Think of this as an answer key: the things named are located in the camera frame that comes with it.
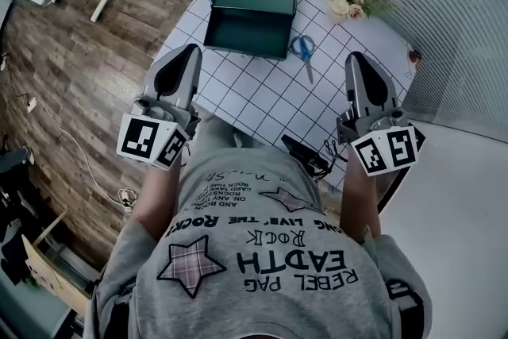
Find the white grid mat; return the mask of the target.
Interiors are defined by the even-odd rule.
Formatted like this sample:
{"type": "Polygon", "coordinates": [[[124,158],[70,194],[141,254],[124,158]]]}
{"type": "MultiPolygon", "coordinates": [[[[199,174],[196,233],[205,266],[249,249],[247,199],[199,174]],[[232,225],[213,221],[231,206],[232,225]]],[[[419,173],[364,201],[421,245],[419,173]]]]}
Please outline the white grid mat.
{"type": "Polygon", "coordinates": [[[325,153],[337,135],[337,116],[347,109],[344,64],[350,52],[376,60],[404,98],[414,75],[408,44],[376,19],[334,24],[321,0],[296,0],[293,35],[315,44],[312,72],[294,54],[283,61],[205,50],[195,102],[265,144],[289,135],[325,153]]]}

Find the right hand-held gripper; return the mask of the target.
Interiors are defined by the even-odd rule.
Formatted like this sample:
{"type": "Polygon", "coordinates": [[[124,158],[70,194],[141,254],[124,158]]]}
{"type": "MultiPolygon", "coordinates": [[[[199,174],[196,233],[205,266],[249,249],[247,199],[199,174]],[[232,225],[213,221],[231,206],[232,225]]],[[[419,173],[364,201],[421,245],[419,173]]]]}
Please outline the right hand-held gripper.
{"type": "Polygon", "coordinates": [[[416,164],[416,129],[409,124],[406,111],[396,107],[397,95],[391,77],[362,52],[348,55],[345,72],[347,98],[354,117],[348,110],[337,118],[339,142],[352,146],[368,176],[416,164]],[[378,110],[388,111],[370,115],[378,110]]]}

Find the black electronic device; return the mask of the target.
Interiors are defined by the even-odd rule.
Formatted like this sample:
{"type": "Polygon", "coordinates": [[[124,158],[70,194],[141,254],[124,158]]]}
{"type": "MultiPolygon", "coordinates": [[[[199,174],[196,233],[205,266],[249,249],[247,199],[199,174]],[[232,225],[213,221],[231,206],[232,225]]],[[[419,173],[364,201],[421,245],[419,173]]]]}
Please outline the black electronic device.
{"type": "Polygon", "coordinates": [[[289,154],[305,168],[311,177],[324,177],[331,172],[328,161],[312,148],[305,146],[286,134],[282,135],[281,141],[284,143],[289,154]]]}

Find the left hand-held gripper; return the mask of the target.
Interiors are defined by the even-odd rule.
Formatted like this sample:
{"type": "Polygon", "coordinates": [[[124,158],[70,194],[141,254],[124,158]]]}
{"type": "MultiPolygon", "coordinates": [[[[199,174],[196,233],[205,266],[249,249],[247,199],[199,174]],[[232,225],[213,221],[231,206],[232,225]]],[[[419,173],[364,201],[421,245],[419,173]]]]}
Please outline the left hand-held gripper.
{"type": "Polygon", "coordinates": [[[148,69],[143,96],[122,116],[119,156],[163,170],[173,166],[199,123],[197,112],[189,106],[197,92],[201,66],[200,47],[185,44],[148,69]]]}

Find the white window blinds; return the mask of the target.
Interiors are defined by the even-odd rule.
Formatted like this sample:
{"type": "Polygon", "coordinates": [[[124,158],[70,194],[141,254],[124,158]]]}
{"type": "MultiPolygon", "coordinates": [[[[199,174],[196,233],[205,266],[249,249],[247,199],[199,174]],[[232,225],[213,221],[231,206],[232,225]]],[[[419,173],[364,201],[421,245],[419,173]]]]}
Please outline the white window blinds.
{"type": "Polygon", "coordinates": [[[392,0],[385,21],[421,54],[411,117],[508,143],[508,0],[392,0]]]}

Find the dark green box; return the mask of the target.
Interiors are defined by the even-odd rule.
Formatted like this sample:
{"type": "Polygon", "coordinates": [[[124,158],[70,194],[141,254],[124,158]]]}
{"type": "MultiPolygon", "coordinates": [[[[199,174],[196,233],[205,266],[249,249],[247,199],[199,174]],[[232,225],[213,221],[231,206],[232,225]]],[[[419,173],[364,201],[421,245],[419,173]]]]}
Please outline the dark green box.
{"type": "Polygon", "coordinates": [[[211,0],[203,44],[213,50],[285,60],[297,0],[211,0]]]}

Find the grey printed t-shirt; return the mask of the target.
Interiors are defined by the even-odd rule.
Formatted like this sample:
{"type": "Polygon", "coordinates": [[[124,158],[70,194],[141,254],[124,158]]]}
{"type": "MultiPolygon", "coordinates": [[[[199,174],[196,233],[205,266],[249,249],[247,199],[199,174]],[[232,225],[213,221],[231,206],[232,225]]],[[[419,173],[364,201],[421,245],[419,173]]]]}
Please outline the grey printed t-shirt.
{"type": "Polygon", "coordinates": [[[432,303],[392,237],[359,245],[293,157],[219,117],[199,124],[174,217],[128,220],[86,339],[426,339],[432,303]]]}

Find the person's right forearm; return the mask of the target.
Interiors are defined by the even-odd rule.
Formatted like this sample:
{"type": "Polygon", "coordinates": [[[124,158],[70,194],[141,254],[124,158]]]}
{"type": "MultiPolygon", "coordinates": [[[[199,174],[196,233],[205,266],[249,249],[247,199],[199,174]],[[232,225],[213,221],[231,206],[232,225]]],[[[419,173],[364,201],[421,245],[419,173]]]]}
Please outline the person's right forearm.
{"type": "Polygon", "coordinates": [[[364,243],[366,230],[373,238],[381,235],[375,178],[369,177],[348,147],[341,206],[341,229],[359,245],[364,243]]]}

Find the black office chair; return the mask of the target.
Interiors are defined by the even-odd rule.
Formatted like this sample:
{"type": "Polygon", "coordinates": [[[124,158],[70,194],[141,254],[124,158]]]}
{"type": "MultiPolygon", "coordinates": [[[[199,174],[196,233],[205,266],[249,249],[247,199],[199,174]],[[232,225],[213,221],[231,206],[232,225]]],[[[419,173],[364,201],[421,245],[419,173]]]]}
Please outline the black office chair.
{"type": "Polygon", "coordinates": [[[42,231],[44,200],[26,168],[0,173],[0,268],[14,285],[27,282],[30,270],[22,239],[35,241],[42,231]]]}

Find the person's left forearm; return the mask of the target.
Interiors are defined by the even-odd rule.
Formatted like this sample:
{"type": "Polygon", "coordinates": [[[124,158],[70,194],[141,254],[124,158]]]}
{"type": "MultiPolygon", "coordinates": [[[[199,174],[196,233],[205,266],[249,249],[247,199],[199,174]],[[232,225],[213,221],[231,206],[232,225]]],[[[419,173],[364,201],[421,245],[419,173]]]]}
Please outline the person's left forearm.
{"type": "Polygon", "coordinates": [[[156,241],[164,235],[174,217],[179,196],[181,162],[182,157],[179,156],[167,171],[148,169],[129,219],[131,222],[139,222],[156,241]]]}

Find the blue-handled scissors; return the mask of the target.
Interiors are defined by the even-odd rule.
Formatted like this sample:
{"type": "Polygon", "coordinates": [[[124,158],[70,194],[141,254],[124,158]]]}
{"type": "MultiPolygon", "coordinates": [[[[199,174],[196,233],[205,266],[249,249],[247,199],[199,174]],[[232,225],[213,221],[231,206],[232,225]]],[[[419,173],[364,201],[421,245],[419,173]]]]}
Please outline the blue-handled scissors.
{"type": "Polygon", "coordinates": [[[311,84],[314,83],[313,70],[311,66],[311,56],[313,55],[315,44],[312,38],[307,35],[298,35],[291,39],[291,51],[298,55],[304,62],[306,73],[311,84]]]}

